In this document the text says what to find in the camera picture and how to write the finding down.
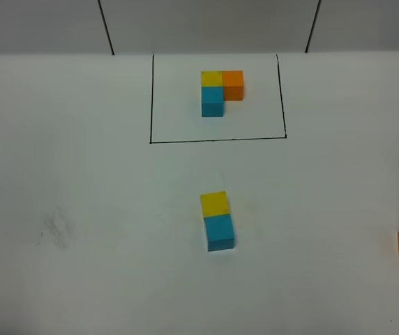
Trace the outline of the template orange block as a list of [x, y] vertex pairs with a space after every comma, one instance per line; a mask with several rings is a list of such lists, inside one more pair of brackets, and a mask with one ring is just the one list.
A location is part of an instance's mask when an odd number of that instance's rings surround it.
[[242, 101], [244, 98], [244, 77], [242, 70], [222, 72], [224, 101]]

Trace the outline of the template blue block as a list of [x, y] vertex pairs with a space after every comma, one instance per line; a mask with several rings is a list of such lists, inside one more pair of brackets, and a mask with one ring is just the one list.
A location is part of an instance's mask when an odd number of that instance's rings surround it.
[[222, 87], [201, 88], [202, 117], [223, 117], [224, 96]]

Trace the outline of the template yellow block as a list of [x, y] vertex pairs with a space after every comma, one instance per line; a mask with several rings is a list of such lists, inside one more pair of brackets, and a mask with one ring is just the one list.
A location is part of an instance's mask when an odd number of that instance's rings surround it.
[[223, 73], [221, 71], [202, 71], [202, 87], [221, 87], [223, 85]]

